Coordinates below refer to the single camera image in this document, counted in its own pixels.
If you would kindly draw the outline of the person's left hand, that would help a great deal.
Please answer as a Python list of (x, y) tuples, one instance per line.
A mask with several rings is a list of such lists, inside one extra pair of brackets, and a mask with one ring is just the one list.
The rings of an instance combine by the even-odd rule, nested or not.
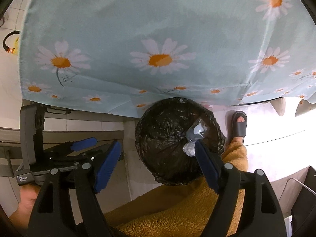
[(18, 230), (25, 230), (41, 187), (35, 184), (23, 185), (20, 189), (20, 203), (17, 210), (9, 216), (10, 221)]

